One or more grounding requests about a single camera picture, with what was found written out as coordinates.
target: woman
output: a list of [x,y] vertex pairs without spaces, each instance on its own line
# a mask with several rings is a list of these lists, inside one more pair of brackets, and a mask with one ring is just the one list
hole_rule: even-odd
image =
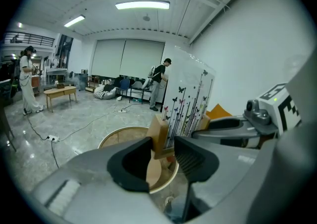
[[38,102],[35,101],[32,88],[32,72],[35,71],[31,62],[31,55],[33,53],[34,48],[32,46],[27,47],[20,60],[20,86],[22,88],[24,115],[30,114],[32,111],[38,113],[44,109],[44,105],[39,105]]

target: roller blind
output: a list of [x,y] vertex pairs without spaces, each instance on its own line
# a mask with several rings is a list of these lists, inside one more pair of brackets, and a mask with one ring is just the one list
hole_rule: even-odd
[[164,44],[127,40],[124,46],[120,75],[147,78],[152,65],[160,64]]
[[125,40],[97,41],[92,75],[119,77]]

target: sneaker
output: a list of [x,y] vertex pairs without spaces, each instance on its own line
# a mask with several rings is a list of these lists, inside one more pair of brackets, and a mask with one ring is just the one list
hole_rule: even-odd
[[26,109],[23,109],[23,115],[28,115],[28,114],[31,114],[32,111],[26,111]]
[[44,105],[42,105],[42,106],[40,107],[40,109],[36,111],[36,113],[41,112],[43,109],[44,109]]
[[153,111],[159,111],[156,107],[150,107],[150,109]]

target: railing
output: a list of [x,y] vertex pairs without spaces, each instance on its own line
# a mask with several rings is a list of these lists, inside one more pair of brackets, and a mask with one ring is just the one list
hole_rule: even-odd
[[53,47],[54,38],[39,36],[23,32],[8,31],[3,35],[1,43],[3,44],[37,44]]

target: white pants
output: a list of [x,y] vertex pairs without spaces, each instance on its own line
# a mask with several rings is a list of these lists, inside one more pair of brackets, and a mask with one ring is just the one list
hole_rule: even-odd
[[157,81],[153,81],[151,99],[150,99],[150,108],[155,107],[158,93],[159,93],[159,83]]
[[23,107],[27,112],[37,111],[41,108],[41,105],[35,100],[33,88],[32,88],[32,77],[29,76],[25,80],[20,80],[20,86],[22,88]]

